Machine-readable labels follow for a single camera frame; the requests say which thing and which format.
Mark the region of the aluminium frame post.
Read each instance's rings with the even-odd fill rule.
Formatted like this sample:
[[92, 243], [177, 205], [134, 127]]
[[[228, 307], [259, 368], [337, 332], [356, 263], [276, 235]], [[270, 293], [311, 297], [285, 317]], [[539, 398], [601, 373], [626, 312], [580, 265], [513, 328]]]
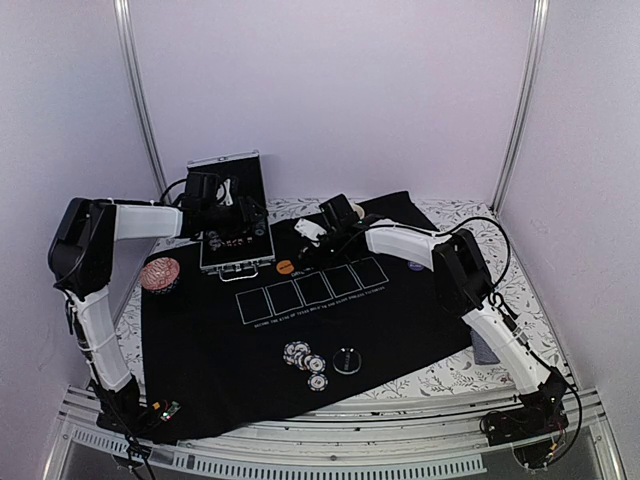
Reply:
[[161, 193], [166, 187], [166, 176], [159, 156], [151, 116], [144, 91], [140, 63], [137, 54], [130, 2], [114, 0], [114, 13], [119, 42], [124, 60], [125, 71], [130, 85], [134, 110], [147, 159], [150, 164], [151, 176], [156, 190]]
[[516, 169], [526, 121], [534, 95], [534, 88], [544, 48], [544, 38], [548, 21], [550, 1], [535, 0], [530, 24], [527, 52], [518, 101], [510, 130], [505, 157], [492, 197], [491, 209], [496, 216], [503, 210], [511, 180]]

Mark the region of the blue patterned card deck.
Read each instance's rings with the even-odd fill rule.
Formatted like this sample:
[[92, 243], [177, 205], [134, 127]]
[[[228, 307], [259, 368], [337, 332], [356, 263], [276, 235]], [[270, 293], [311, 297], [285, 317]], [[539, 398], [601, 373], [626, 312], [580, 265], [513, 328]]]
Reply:
[[487, 342], [475, 330], [470, 332], [470, 336], [473, 347], [474, 362], [477, 365], [488, 366], [500, 363], [499, 358], [495, 355]]

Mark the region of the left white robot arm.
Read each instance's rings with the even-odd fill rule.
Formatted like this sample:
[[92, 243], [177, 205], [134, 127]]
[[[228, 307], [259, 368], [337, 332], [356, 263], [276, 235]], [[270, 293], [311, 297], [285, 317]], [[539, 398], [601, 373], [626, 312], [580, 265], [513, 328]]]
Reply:
[[165, 200], [72, 199], [54, 235], [48, 264], [66, 297], [69, 331], [92, 371], [99, 423], [138, 434], [168, 420], [171, 407], [144, 407], [136, 377], [118, 345], [109, 307], [116, 242], [128, 239], [199, 241], [200, 269], [223, 282], [257, 275], [274, 258], [260, 172], [194, 169], [183, 192]]

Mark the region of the poker chip stack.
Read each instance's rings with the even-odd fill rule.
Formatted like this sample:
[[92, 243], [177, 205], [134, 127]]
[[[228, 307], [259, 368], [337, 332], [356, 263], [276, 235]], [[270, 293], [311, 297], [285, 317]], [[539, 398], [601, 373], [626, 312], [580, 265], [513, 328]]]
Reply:
[[304, 359], [311, 354], [311, 348], [304, 341], [289, 342], [283, 349], [283, 360], [289, 366], [296, 366], [300, 370], [305, 370]]

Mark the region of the small green circuit board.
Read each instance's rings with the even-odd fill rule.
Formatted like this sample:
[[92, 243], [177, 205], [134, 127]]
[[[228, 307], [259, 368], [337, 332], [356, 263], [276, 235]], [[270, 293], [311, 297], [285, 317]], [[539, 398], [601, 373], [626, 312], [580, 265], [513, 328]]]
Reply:
[[181, 409], [181, 404], [177, 401], [162, 400], [154, 402], [150, 409], [158, 420], [168, 422]]

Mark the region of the orange big blind button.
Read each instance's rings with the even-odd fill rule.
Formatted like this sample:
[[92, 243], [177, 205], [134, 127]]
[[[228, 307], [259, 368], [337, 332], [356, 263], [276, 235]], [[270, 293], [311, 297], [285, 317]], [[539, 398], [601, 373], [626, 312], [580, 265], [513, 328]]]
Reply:
[[276, 264], [276, 271], [280, 275], [290, 275], [295, 271], [295, 266], [291, 260], [282, 260]]

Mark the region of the blue white chip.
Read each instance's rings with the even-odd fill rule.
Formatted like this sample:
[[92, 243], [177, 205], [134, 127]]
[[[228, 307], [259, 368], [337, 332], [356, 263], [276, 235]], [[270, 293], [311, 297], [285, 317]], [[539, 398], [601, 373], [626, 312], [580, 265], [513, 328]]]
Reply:
[[313, 373], [323, 373], [326, 369], [326, 361], [317, 354], [309, 354], [303, 358], [303, 366]]
[[322, 373], [312, 374], [307, 381], [309, 389], [313, 392], [324, 391], [327, 388], [328, 383], [328, 378]]

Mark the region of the front aluminium rail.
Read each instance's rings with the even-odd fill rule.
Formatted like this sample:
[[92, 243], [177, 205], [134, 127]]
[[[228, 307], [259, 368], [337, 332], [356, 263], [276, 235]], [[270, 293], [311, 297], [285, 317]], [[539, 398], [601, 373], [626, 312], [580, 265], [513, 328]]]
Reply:
[[547, 436], [491, 445], [488, 413], [511, 410], [509, 389], [433, 398], [347, 400], [203, 440], [155, 445], [146, 463], [96, 424], [94, 395], [70, 388], [45, 463], [47, 479], [622, 479], [626, 473], [596, 391], [564, 400], [562, 459], [534, 471]]

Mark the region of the clear black dealer button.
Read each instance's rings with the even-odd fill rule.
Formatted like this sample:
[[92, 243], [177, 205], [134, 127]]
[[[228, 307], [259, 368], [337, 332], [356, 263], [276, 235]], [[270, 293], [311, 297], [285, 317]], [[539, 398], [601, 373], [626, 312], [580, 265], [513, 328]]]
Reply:
[[334, 353], [332, 365], [341, 375], [354, 375], [362, 367], [362, 356], [353, 347], [342, 347]]

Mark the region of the left aluminium frame post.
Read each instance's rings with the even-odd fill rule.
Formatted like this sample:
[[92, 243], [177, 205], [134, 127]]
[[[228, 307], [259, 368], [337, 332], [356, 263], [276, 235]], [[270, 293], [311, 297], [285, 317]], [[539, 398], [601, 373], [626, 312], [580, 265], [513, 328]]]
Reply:
[[130, 85], [134, 110], [147, 159], [150, 164], [151, 176], [156, 190], [161, 193], [166, 187], [166, 176], [159, 156], [151, 116], [144, 91], [140, 63], [137, 54], [130, 2], [114, 0], [114, 13], [119, 42], [124, 60], [125, 71]]

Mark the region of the purple small blind button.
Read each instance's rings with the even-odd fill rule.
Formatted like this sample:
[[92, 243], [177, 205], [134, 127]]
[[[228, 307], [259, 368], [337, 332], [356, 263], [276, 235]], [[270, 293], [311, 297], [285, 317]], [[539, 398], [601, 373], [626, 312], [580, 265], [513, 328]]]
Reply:
[[407, 265], [408, 265], [408, 268], [410, 270], [415, 271], [415, 272], [419, 272], [419, 271], [422, 271], [422, 270], [425, 269], [425, 267], [422, 264], [417, 263], [417, 262], [413, 262], [413, 261], [408, 261]]

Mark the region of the right aluminium frame post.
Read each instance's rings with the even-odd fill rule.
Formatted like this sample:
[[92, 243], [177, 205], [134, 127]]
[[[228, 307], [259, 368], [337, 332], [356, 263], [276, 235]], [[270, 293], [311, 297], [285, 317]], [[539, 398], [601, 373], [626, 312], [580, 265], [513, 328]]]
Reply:
[[526, 121], [534, 95], [534, 88], [544, 48], [544, 38], [548, 21], [550, 1], [535, 0], [530, 24], [527, 52], [518, 101], [510, 130], [505, 157], [492, 197], [491, 209], [496, 216], [503, 210], [511, 180], [516, 169]]

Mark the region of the dice row in case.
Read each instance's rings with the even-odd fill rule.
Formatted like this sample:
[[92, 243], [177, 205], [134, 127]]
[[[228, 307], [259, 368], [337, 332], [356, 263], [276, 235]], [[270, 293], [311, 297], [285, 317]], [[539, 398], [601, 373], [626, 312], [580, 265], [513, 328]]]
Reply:
[[244, 238], [239, 238], [239, 239], [233, 239], [233, 240], [228, 240], [224, 243], [224, 246], [226, 248], [243, 248], [246, 246], [249, 246], [252, 243], [251, 240], [248, 239], [244, 239]]

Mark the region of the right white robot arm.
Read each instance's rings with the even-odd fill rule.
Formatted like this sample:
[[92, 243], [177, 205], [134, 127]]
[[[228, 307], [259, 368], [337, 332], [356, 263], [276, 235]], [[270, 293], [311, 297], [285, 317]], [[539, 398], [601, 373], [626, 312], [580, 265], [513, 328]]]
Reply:
[[569, 384], [530, 345], [516, 313], [497, 290], [474, 235], [463, 224], [428, 231], [380, 214], [360, 215], [344, 195], [320, 206], [322, 223], [299, 220], [294, 229], [308, 242], [302, 263], [322, 268], [363, 243], [375, 254], [417, 263], [432, 271], [441, 307], [476, 332], [509, 371], [520, 408], [489, 413], [481, 428], [493, 442], [565, 430], [562, 399]]

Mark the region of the black poker table mat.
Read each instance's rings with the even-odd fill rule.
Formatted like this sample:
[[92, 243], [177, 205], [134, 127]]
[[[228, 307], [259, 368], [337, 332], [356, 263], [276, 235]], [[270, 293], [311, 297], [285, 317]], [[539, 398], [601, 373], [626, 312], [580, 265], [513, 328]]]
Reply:
[[[150, 401], [181, 404], [176, 417], [151, 433], [161, 443], [215, 437], [242, 425], [294, 417], [443, 360], [471, 343], [469, 327], [440, 307], [429, 270], [355, 247], [324, 271], [303, 270], [304, 239], [293, 220], [271, 228], [276, 262], [253, 279], [223, 282], [201, 272], [200, 249], [169, 251], [181, 267], [167, 294], [144, 292], [141, 332], [144, 385]], [[280, 275], [276, 264], [295, 271]], [[289, 366], [284, 346], [309, 344], [326, 361], [324, 391], [314, 374]], [[334, 353], [362, 356], [354, 375], [341, 375]]]

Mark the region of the aluminium poker chip case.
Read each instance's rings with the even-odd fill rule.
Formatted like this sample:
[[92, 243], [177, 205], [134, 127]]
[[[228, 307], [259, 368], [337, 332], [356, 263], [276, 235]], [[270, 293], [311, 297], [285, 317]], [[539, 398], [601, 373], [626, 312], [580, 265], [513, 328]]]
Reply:
[[[271, 264], [275, 259], [260, 153], [252, 150], [192, 161], [187, 165], [187, 171], [181, 206], [185, 210], [195, 212], [194, 227], [197, 229], [195, 238], [201, 242], [199, 260], [201, 271], [216, 275], [223, 282], [255, 277], [259, 268]], [[204, 214], [208, 209], [218, 205], [216, 191], [219, 184], [229, 177], [234, 177], [237, 181], [235, 201], [239, 197], [252, 197], [267, 209], [266, 219], [259, 222], [253, 231], [233, 238], [252, 241], [249, 246], [243, 248], [224, 246], [226, 241], [233, 239], [203, 237]]]

